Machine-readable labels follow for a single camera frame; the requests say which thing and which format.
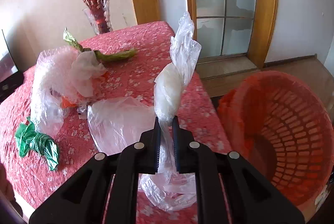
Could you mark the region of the orange plastic bag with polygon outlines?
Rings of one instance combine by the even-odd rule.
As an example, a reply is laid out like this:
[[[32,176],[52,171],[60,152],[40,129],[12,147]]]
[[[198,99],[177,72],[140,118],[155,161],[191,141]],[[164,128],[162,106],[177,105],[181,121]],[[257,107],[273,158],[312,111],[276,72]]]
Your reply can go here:
[[[110,72],[107,71],[105,74],[92,79],[92,87],[93,87],[93,96],[91,97],[83,97],[79,92],[77,93],[79,99],[76,101],[70,101],[67,97],[61,96],[61,107],[68,108],[68,107],[78,107],[80,103],[93,101],[97,99],[102,91],[102,86],[106,83],[110,76]]]

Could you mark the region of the glass vase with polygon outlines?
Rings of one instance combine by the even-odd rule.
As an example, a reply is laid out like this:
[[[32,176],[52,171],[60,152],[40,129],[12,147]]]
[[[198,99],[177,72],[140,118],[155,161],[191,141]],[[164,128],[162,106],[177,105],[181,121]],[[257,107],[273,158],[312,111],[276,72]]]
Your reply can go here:
[[[99,8],[85,8],[83,10],[95,35],[113,31],[110,22],[109,0],[105,0]]]

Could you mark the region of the white translucent plastic bag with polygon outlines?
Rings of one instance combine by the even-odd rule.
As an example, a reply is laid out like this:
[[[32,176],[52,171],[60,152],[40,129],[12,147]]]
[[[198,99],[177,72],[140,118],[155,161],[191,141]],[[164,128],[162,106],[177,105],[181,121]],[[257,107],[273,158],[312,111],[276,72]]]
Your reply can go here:
[[[185,209],[196,202],[195,175],[177,172],[169,130],[201,51],[201,45],[193,39],[194,30],[190,14],[185,12],[170,39],[171,63],[154,80],[154,112],[161,128],[158,171],[154,175],[142,175],[140,186],[154,206],[167,212]]]

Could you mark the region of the green plastic bag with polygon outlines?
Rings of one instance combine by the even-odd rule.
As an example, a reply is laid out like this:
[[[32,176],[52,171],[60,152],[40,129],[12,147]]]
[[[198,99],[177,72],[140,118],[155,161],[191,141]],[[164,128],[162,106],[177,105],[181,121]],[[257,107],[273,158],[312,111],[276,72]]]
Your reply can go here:
[[[59,148],[52,137],[37,132],[35,125],[27,117],[25,123],[20,123],[16,132],[15,140],[19,156],[25,157],[29,151],[34,151],[44,156],[50,171],[55,171],[59,165]]]

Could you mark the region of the pink floral tablecloth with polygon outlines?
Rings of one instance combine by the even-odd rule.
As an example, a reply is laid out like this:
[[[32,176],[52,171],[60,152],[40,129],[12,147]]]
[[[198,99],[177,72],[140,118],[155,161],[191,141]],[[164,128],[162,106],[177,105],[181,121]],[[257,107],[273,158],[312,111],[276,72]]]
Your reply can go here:
[[[160,72],[170,60],[172,30],[164,22],[154,22],[103,34],[83,42],[102,52],[116,52],[131,47],[138,53],[128,62],[108,68],[106,79],[98,89],[97,102],[88,107],[88,119],[76,111],[64,119],[56,136],[60,148],[60,165],[49,171],[46,160],[37,153],[19,157],[14,134],[30,114],[34,68],[25,73],[24,84],[1,103],[1,161],[16,192],[36,207],[82,167],[98,150],[106,154],[121,152],[139,141],[142,132],[154,126],[153,87]],[[199,75],[184,87],[178,109],[180,127],[212,150],[226,153],[231,149],[223,126],[205,91]],[[167,171],[143,175],[140,179],[137,223],[198,223],[194,175],[172,174],[165,183]]]

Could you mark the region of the frosted glass sliding door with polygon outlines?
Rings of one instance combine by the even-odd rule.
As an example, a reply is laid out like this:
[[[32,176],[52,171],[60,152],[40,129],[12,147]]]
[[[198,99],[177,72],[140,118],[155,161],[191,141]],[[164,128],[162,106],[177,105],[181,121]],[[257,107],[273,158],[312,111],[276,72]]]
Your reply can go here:
[[[246,54],[256,0],[196,0],[201,58]]]

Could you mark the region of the clear plastic bag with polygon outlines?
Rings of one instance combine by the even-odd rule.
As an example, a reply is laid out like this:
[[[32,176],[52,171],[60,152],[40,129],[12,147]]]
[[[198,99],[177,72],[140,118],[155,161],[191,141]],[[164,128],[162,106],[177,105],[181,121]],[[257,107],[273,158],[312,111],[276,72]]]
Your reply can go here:
[[[103,99],[88,106],[89,131],[99,152],[120,153],[139,141],[143,132],[154,128],[156,115],[132,97]]]

